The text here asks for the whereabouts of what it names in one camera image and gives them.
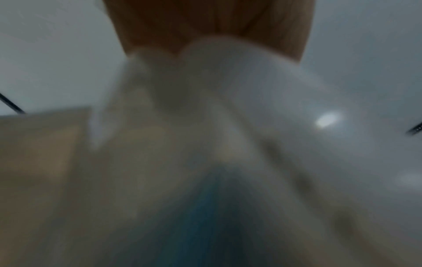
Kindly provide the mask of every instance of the person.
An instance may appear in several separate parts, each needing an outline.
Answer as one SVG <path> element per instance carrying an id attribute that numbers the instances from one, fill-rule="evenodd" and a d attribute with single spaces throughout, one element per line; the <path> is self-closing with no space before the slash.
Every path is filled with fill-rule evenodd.
<path id="1" fill-rule="evenodd" d="M 242 38 L 300 61 L 315 0 L 103 0 L 126 54 L 138 47 L 179 53 L 210 35 Z"/>

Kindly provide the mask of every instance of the skin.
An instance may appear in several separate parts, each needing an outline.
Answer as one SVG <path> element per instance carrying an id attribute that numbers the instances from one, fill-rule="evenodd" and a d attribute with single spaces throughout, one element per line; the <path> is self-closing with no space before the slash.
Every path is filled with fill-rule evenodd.
<path id="1" fill-rule="evenodd" d="M 189 42 L 230 35 L 300 61 L 315 0 L 104 0 L 126 54 L 152 46 L 177 54 Z"/>

